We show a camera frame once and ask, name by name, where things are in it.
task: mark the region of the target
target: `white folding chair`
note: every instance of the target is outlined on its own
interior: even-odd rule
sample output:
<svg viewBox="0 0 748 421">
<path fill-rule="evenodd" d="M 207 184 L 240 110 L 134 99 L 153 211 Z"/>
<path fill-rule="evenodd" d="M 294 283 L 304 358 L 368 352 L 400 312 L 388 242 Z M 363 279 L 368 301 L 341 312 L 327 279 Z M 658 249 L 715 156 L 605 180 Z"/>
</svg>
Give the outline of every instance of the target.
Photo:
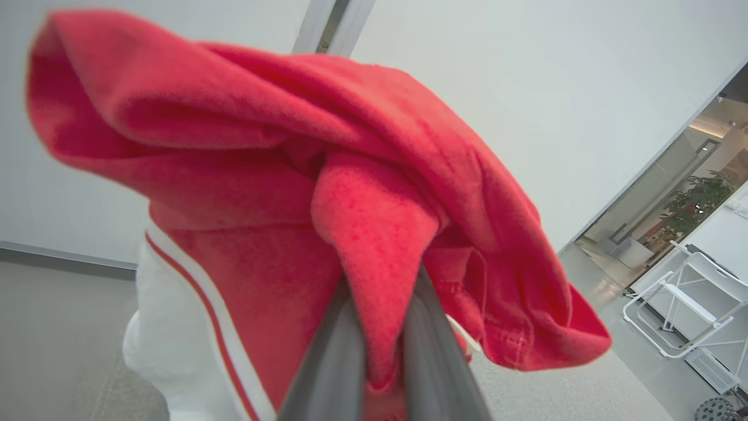
<svg viewBox="0 0 748 421">
<path fill-rule="evenodd" d="M 686 276 L 689 276 L 692 273 L 696 274 L 696 279 L 685 279 Z M 696 300 L 694 300 L 691 296 L 683 292 L 684 287 L 696 284 L 698 282 L 711 282 L 726 294 L 728 294 L 731 298 L 735 299 L 738 302 L 737 305 L 721 317 L 717 317 L 711 314 L 711 312 L 709 312 L 701 304 L 696 302 Z M 652 326 L 649 322 L 647 322 L 647 320 L 642 317 L 641 308 L 644 307 L 650 300 L 652 300 L 655 295 L 661 292 L 671 294 L 672 299 L 670 301 L 670 306 L 668 308 L 662 328 L 658 329 Z M 626 314 L 626 310 L 628 309 L 628 307 L 632 306 L 637 301 L 637 298 L 642 300 L 642 302 L 636 308 L 637 320 L 643 325 L 647 326 L 649 328 L 649 331 L 645 331 L 639 324 L 635 323 L 634 320 Z M 666 273 L 665 276 L 658 279 L 647 289 L 635 296 L 632 301 L 626 303 L 626 305 L 623 306 L 623 318 L 632 326 L 634 326 L 634 328 L 636 328 L 639 333 L 646 337 L 664 357 L 681 358 L 691 352 L 694 348 L 702 345 L 703 342 L 709 339 L 710 336 L 714 335 L 716 332 L 719 332 L 731 321 L 733 321 L 733 315 L 737 311 L 742 309 L 747 302 L 748 285 L 731 275 L 726 270 L 722 269 L 718 264 L 714 263 L 702 253 L 697 252 L 688 256 L 686 261 L 678 268 L 675 273 L 673 273 L 672 271 Z M 709 327 L 704 329 L 701 333 L 696 335 L 696 337 L 688 341 L 686 344 L 674 345 L 665 337 L 665 335 L 660 333 L 660 331 L 672 331 L 671 320 L 675 318 L 675 315 L 678 313 L 678 308 L 681 304 L 696 313 L 701 319 L 709 323 Z M 678 352 L 676 354 L 671 354 L 670 352 L 665 351 L 665 349 L 662 348 L 659 343 L 657 343 L 657 341 L 655 341 L 655 338 L 651 336 L 651 334 L 654 334 L 656 337 L 658 337 L 668 348 L 671 348 Z"/>
</svg>

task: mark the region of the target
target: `red garment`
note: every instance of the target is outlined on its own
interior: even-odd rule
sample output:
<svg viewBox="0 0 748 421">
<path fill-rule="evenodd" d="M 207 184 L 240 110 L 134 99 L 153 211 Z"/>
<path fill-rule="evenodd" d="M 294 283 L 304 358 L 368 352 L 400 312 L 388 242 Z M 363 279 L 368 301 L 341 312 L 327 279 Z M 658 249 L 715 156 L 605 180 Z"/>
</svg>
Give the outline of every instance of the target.
<svg viewBox="0 0 748 421">
<path fill-rule="evenodd" d="M 220 291 L 276 409 L 342 271 L 372 393 L 397 383 L 422 259 L 497 364 L 575 366 L 610 347 L 514 178 L 399 70 L 58 12 L 31 51 L 28 112 L 54 158 L 150 198 Z"/>
</svg>

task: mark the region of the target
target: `white stripe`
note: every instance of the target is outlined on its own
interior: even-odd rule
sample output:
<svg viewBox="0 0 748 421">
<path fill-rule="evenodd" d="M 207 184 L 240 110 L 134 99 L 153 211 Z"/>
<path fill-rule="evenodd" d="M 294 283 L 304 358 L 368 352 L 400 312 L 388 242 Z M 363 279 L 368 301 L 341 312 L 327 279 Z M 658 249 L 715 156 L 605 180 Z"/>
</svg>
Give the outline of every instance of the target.
<svg viewBox="0 0 748 421">
<path fill-rule="evenodd" d="M 248 395 L 254 412 L 262 421 L 275 420 L 276 413 L 270 402 L 270 398 L 265 392 L 260 377 L 254 370 L 254 366 L 252 366 L 252 362 L 249 360 L 249 356 L 242 345 L 242 340 L 236 332 L 236 328 L 231 320 L 226 303 L 224 302 L 221 293 L 210 279 L 210 276 L 208 276 L 208 273 L 205 272 L 200 264 L 189 257 L 187 253 L 182 251 L 182 249 L 180 249 L 180 247 L 177 246 L 177 244 L 174 243 L 166 233 L 156 226 L 153 221 L 149 220 L 147 232 L 153 243 L 181 265 L 192 276 L 192 278 L 194 278 L 200 288 L 202 288 L 210 305 L 213 307 L 215 316 L 218 319 L 218 326 L 221 328 L 221 333 L 223 333 L 224 343 L 226 344 L 229 358 L 233 363 L 236 374 L 239 376 L 239 381 L 242 382 L 242 386 Z M 229 382 L 229 388 L 234 390 L 233 384 L 228 378 L 228 373 L 226 373 L 226 376 Z"/>
</svg>

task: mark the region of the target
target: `red and white garment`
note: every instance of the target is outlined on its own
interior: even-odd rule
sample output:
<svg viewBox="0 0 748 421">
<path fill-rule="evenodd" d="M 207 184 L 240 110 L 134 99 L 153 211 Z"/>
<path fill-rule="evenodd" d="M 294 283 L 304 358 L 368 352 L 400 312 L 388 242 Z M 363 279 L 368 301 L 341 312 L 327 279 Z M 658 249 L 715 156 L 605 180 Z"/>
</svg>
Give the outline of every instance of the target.
<svg viewBox="0 0 748 421">
<path fill-rule="evenodd" d="M 53 13 L 28 112 L 50 154 L 150 198 L 128 365 L 173 420 L 273 420 L 345 272 L 368 420 L 403 420 L 399 336 L 421 261 L 446 313 L 520 370 L 610 347 L 496 156 L 409 75 Z"/>
</svg>

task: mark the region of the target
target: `red stripe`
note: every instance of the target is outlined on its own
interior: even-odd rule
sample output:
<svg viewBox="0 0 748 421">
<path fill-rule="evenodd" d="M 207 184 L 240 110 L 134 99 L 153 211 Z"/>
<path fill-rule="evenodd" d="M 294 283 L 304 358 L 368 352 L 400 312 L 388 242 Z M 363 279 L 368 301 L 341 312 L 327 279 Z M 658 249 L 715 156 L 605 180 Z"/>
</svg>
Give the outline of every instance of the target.
<svg viewBox="0 0 748 421">
<path fill-rule="evenodd" d="M 224 365 L 226 366 L 226 370 L 229 373 L 229 378 L 231 378 L 231 383 L 234 385 L 234 389 L 236 389 L 236 392 L 239 394 L 239 398 L 242 400 L 242 404 L 244 405 L 245 410 L 247 411 L 247 414 L 249 414 L 249 417 L 253 421 L 257 421 L 259 418 L 257 417 L 257 414 L 254 412 L 254 409 L 252 408 L 252 404 L 249 402 L 249 398 L 247 397 L 247 393 L 244 391 L 244 387 L 242 386 L 242 382 L 239 381 L 239 376 L 236 374 L 236 369 L 234 368 L 233 364 L 231 363 L 231 359 L 229 358 L 228 351 L 226 350 L 226 344 L 224 343 L 224 336 L 221 332 L 221 328 L 218 326 L 218 317 L 215 315 L 215 310 L 210 305 L 210 302 L 208 301 L 208 297 L 206 297 L 205 292 L 203 292 L 202 288 L 197 284 L 197 282 L 194 280 L 192 275 L 185 270 L 184 267 L 182 267 L 177 261 L 172 259 L 169 255 L 163 252 L 160 248 L 158 248 L 157 245 L 153 243 L 153 240 L 150 239 L 150 236 L 148 234 L 145 235 L 146 240 L 148 241 L 148 244 L 153 248 L 153 250 L 158 254 L 162 259 L 164 259 L 167 263 L 169 263 L 170 266 L 172 266 L 177 272 L 179 272 L 184 279 L 187 279 L 187 282 L 189 282 L 190 285 L 192 285 L 192 288 L 195 292 L 197 292 L 198 297 L 200 297 L 200 301 L 203 302 L 203 305 L 205 306 L 205 310 L 208 312 L 208 316 L 210 317 L 210 322 L 213 325 L 213 331 L 215 332 L 215 339 L 218 343 L 218 349 L 221 352 L 221 357 L 224 360 Z"/>
</svg>

